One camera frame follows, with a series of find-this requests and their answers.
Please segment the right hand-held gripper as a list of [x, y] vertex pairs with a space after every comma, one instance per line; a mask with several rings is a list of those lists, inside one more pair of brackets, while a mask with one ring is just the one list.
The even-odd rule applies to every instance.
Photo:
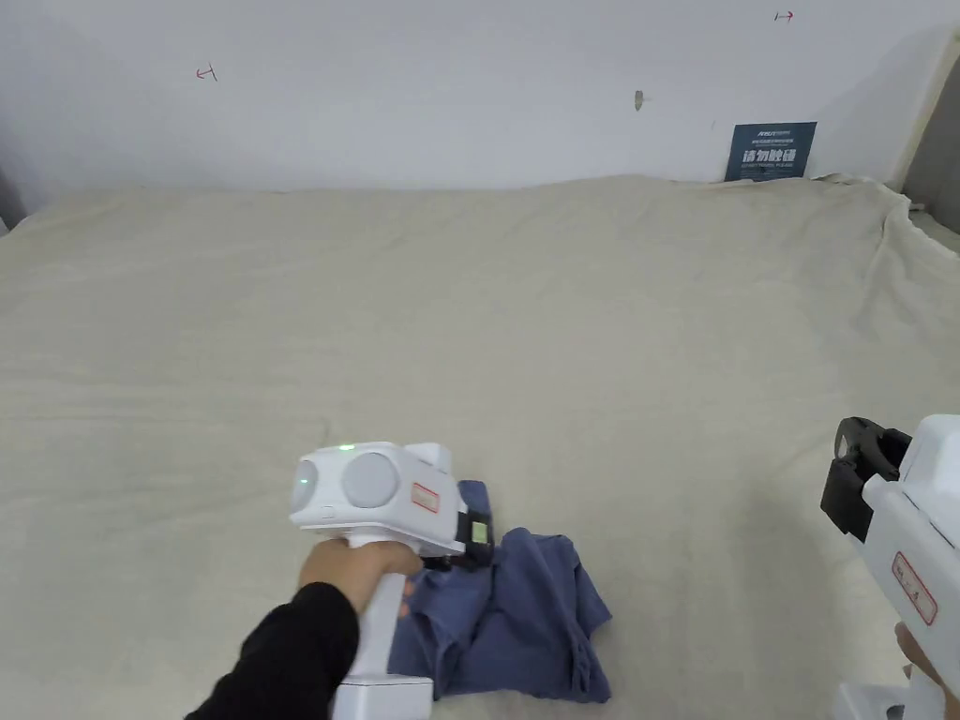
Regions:
[[924, 417], [913, 434], [841, 419], [819, 509], [850, 538], [937, 679], [843, 683], [837, 719], [942, 719], [959, 690], [959, 418]]

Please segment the person's left hand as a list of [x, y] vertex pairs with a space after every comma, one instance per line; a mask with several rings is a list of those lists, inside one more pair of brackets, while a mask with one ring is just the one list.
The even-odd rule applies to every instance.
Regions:
[[414, 551], [399, 542], [378, 541], [351, 547], [345, 539], [325, 539], [315, 545], [304, 560], [297, 589], [312, 584], [329, 585], [361, 616], [384, 578], [408, 578], [422, 567]]

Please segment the person's right hand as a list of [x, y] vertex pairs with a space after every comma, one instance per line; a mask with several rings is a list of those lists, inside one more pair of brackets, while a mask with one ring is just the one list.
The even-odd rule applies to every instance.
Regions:
[[898, 622], [894, 627], [894, 633], [899, 650], [906, 657], [907, 664], [903, 667], [903, 673], [908, 679], [915, 674], [922, 673], [932, 681], [937, 679], [936, 672], [926, 657], [922, 647], [912, 636], [904, 622]]

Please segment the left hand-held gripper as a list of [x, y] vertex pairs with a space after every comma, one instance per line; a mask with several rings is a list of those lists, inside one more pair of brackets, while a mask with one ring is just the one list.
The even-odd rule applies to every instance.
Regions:
[[[495, 556], [492, 515], [468, 509], [451, 472], [450, 451], [436, 443], [361, 442], [321, 448], [299, 459], [292, 523], [347, 539], [353, 548], [399, 542], [427, 560], [466, 570]], [[358, 653], [337, 689], [334, 719], [427, 719], [433, 681], [391, 674], [405, 579], [381, 579], [360, 617]]]

